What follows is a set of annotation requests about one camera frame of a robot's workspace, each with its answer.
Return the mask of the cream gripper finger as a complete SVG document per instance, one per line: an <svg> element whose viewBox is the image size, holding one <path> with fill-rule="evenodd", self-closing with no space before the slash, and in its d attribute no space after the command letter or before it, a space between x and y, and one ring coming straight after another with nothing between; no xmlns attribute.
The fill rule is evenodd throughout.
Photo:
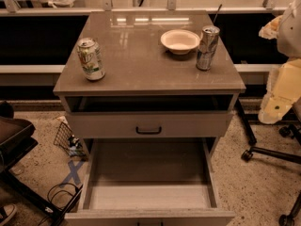
<svg viewBox="0 0 301 226"><path fill-rule="evenodd" d="M282 16L277 16L268 24L263 26L259 32L259 36L264 39L275 39L277 37L279 23L281 21Z"/></svg>
<svg viewBox="0 0 301 226"><path fill-rule="evenodd" d="M301 97L301 59L290 59L280 68L274 68L269 73L266 89L258 119L274 124L281 121Z"/></svg>

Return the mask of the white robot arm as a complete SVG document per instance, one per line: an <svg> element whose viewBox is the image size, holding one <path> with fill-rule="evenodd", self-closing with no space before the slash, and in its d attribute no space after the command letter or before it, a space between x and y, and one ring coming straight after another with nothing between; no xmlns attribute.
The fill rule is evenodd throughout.
<svg viewBox="0 0 301 226"><path fill-rule="evenodd" d="M301 0L293 0L282 15L260 30L259 36L276 39L277 49L288 58L269 72L258 115L260 122L274 124L301 97Z"/></svg>

